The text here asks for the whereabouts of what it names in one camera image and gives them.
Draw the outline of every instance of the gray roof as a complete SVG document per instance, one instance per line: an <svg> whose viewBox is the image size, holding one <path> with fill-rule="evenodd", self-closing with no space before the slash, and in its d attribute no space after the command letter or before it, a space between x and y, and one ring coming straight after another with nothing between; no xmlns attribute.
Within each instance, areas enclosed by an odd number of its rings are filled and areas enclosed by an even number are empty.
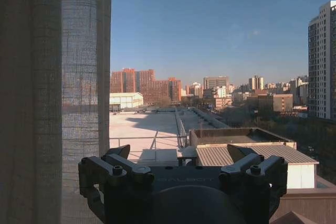
<svg viewBox="0 0 336 224"><path fill-rule="evenodd" d="M285 145L255 145L249 147L256 153L269 158L271 155L284 157L288 164L318 164L319 162L309 156ZM227 147L197 148L198 159L202 166L231 165L233 161Z"/></svg>

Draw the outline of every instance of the white building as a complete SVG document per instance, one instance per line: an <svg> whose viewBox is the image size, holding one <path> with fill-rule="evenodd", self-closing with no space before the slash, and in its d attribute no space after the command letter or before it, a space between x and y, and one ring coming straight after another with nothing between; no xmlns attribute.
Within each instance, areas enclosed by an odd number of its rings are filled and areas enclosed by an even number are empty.
<svg viewBox="0 0 336 224"><path fill-rule="evenodd" d="M336 1L333 0L320 7L319 15L308 26L308 107L312 117L336 120L335 42Z"/></svg>
<svg viewBox="0 0 336 224"><path fill-rule="evenodd" d="M187 92L185 89L181 89L181 96L182 97L186 97L187 96Z"/></svg>
<svg viewBox="0 0 336 224"><path fill-rule="evenodd" d="M110 106L117 105L120 109L136 108L143 105L140 93L110 93Z"/></svg>
<svg viewBox="0 0 336 224"><path fill-rule="evenodd" d="M264 89L264 78L259 76L254 76L248 79L248 86L250 90Z"/></svg>
<svg viewBox="0 0 336 224"><path fill-rule="evenodd" d="M216 90L217 90L216 98L225 98L226 97L226 87L225 86L216 87Z"/></svg>
<svg viewBox="0 0 336 224"><path fill-rule="evenodd" d="M229 90L229 94L232 94L233 91L235 90L235 86L230 84L228 90Z"/></svg>

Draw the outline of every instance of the beige curtain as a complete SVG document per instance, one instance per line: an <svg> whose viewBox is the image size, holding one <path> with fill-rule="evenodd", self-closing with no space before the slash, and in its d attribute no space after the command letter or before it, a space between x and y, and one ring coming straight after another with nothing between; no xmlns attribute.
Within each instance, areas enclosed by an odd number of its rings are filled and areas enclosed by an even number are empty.
<svg viewBox="0 0 336 224"><path fill-rule="evenodd" d="M0 223L98 223L77 163L108 149L111 0L0 0Z"/></svg>

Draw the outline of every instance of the tree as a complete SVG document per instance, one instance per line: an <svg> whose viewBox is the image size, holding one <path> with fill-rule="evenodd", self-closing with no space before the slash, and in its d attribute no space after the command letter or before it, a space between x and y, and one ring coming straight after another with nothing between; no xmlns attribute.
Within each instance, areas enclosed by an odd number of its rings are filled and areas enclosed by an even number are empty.
<svg viewBox="0 0 336 224"><path fill-rule="evenodd" d="M169 97L160 97L158 101L158 105L161 108L168 107L172 103L172 100Z"/></svg>

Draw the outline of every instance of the screw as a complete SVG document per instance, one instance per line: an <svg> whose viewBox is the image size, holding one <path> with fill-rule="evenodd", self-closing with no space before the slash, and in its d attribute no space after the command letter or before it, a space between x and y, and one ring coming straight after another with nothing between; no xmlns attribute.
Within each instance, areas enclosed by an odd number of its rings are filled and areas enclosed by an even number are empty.
<svg viewBox="0 0 336 224"><path fill-rule="evenodd" d="M113 175L121 175L122 174L122 167L120 165L116 165L112 169Z"/></svg>
<svg viewBox="0 0 336 224"><path fill-rule="evenodd" d="M251 173L254 175L259 175L261 172L261 169L258 165L251 165L250 169L251 169Z"/></svg>

